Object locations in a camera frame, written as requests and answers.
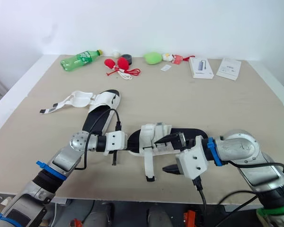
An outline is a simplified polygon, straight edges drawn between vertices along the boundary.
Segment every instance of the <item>green ball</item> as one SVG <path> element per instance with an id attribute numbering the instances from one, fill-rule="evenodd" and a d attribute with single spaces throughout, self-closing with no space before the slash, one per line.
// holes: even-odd
<path id="1" fill-rule="evenodd" d="M 147 64 L 154 65 L 162 61 L 162 55 L 157 52 L 151 52 L 144 55 Z"/>

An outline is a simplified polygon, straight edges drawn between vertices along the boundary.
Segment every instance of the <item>white card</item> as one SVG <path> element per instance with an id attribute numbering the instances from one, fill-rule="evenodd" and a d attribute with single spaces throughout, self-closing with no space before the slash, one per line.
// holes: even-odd
<path id="1" fill-rule="evenodd" d="M 169 70 L 170 68 L 171 68 L 170 65 L 164 65 L 161 70 L 164 71 L 164 72 L 166 72 L 166 71 Z"/>
<path id="2" fill-rule="evenodd" d="M 236 80 L 241 68 L 241 62 L 224 58 L 218 69 L 217 76 Z"/>
<path id="3" fill-rule="evenodd" d="M 197 79 L 212 79 L 214 74 L 206 58 L 189 58 L 193 77 Z"/>

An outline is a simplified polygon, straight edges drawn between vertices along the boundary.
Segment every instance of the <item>blue zip tie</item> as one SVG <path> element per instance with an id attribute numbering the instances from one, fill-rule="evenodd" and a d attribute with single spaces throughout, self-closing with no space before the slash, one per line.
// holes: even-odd
<path id="1" fill-rule="evenodd" d="M 209 137 L 208 138 L 208 143 L 207 143 L 207 147 L 210 149 L 210 151 L 212 152 L 213 155 L 213 159 L 214 162 L 216 163 L 217 166 L 222 166 L 222 162 L 217 154 L 214 142 L 213 142 L 213 138 Z"/>
<path id="2" fill-rule="evenodd" d="M 50 167 L 49 167 L 46 163 L 44 163 L 44 162 L 37 161 L 36 164 L 37 164 L 38 166 L 40 166 L 40 168 L 45 169 L 47 172 L 49 172 L 49 173 L 51 173 L 52 175 L 54 175 L 54 176 L 60 178 L 60 179 L 63 180 L 63 181 L 65 181 L 66 178 L 67 178 L 66 176 L 60 174 L 60 173 L 57 172 L 56 170 L 50 168 Z"/>
<path id="3" fill-rule="evenodd" d="M 15 220 L 10 219 L 10 218 L 3 217 L 3 214 L 1 214 L 1 213 L 0 213 L 0 220 L 9 222 L 9 223 L 11 223 L 13 226 L 15 226 L 15 227 L 22 227 L 22 225 L 20 225 L 20 224 L 19 224 L 18 222 L 16 222 Z"/>

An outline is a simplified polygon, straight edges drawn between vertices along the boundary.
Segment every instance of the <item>tape roll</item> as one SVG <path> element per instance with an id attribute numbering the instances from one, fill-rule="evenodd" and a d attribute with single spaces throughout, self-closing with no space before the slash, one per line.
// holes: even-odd
<path id="1" fill-rule="evenodd" d="M 122 54 L 121 57 L 124 57 L 128 61 L 129 65 L 132 64 L 132 56 L 130 54 Z"/>

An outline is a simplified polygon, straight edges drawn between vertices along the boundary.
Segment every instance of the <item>white wall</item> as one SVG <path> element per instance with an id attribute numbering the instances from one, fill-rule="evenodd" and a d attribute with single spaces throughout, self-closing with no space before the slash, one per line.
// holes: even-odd
<path id="1" fill-rule="evenodd" d="M 284 84 L 284 0 L 0 0 L 0 79 L 101 48 L 261 60 Z"/>

